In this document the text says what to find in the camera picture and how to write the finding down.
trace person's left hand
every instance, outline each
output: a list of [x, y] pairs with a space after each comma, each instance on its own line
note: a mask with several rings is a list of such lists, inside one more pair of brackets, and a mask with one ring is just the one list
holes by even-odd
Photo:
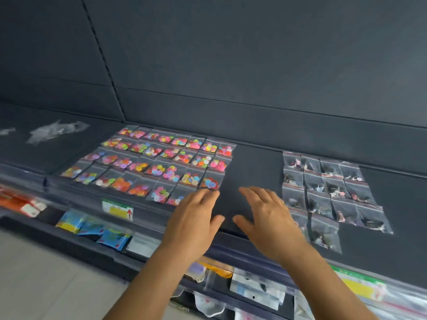
[[199, 259], [211, 246], [225, 217], [216, 215], [212, 209], [219, 191], [201, 189], [186, 196], [170, 217], [161, 247], [180, 254], [188, 263]]

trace blue and yellow package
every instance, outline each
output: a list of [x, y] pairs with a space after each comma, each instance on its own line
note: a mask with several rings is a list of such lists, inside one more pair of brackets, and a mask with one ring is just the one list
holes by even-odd
[[82, 227], [80, 228], [79, 232], [77, 233], [78, 236], [85, 236], [85, 235], [102, 235], [104, 233], [105, 226], [103, 224], [100, 224], [99, 221], [95, 219], [87, 219]]
[[85, 221], [85, 216], [77, 210], [68, 210], [58, 221], [56, 227], [77, 233]]
[[129, 238], [130, 235], [127, 235], [123, 232], [114, 229], [105, 229], [103, 236], [99, 238], [97, 242], [99, 244], [110, 246], [118, 251], [121, 251]]

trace hand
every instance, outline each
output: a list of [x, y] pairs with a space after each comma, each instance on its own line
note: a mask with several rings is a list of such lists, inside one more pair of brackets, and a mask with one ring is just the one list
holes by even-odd
[[259, 187], [239, 188], [251, 205], [254, 223], [242, 215], [233, 221], [265, 256], [286, 267], [310, 245], [276, 193]]
[[167, 247], [185, 258], [189, 265], [206, 253], [225, 217], [212, 209], [219, 191], [201, 189], [186, 196], [170, 217], [161, 247]]

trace forearm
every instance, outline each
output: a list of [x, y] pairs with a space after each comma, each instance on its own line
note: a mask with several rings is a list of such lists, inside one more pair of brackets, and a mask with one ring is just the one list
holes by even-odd
[[309, 244], [286, 269], [306, 297], [316, 320], [377, 319]]
[[104, 320], [160, 320], [189, 263], [160, 246]]

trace person's right hand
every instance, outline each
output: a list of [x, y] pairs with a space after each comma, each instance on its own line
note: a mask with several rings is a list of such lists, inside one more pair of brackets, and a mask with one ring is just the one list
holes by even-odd
[[286, 267], [310, 247], [276, 193], [254, 186], [239, 191], [251, 205], [254, 223], [242, 215], [234, 216], [233, 221], [261, 253]]

